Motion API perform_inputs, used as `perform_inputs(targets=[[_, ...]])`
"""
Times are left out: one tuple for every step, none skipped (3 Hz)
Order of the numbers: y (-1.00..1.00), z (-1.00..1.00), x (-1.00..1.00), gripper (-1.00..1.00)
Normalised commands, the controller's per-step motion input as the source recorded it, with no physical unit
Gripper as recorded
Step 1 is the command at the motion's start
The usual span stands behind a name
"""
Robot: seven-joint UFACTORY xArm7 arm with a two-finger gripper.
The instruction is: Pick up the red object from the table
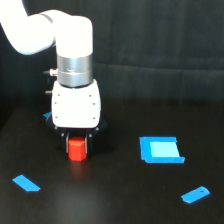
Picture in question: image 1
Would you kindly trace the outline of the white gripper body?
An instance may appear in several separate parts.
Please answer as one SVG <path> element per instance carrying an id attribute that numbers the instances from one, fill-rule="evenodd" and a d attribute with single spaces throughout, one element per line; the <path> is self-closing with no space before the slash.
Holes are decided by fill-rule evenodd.
<path id="1" fill-rule="evenodd" d="M 51 113 L 46 123 L 56 129 L 94 129 L 107 127 L 101 115 L 101 98 L 96 80 L 81 88 L 67 88 L 54 82 Z"/>

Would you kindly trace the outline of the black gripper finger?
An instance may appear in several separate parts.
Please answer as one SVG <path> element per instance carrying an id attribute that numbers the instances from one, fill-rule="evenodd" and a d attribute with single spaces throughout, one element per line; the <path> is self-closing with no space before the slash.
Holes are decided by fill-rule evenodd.
<path id="1" fill-rule="evenodd" d="M 65 153 L 69 152 L 69 139 L 70 139 L 69 132 L 61 133 L 62 146 L 65 149 Z"/>
<path id="2" fill-rule="evenodd" d="M 85 141 L 86 141 L 86 152 L 88 156 L 93 154 L 93 139 L 94 139 L 94 136 L 92 133 L 86 134 Z"/>

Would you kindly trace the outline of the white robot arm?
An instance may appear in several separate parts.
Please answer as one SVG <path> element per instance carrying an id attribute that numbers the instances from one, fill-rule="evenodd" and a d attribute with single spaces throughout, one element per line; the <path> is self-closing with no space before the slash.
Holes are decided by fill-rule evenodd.
<path id="1" fill-rule="evenodd" d="M 56 48 L 57 67 L 47 122 L 58 130 L 72 161 L 87 158 L 93 135 L 104 125 L 97 81 L 93 78 L 93 25 L 84 16 L 59 10 L 29 15 L 22 0 L 0 0 L 0 25 L 23 55 Z"/>

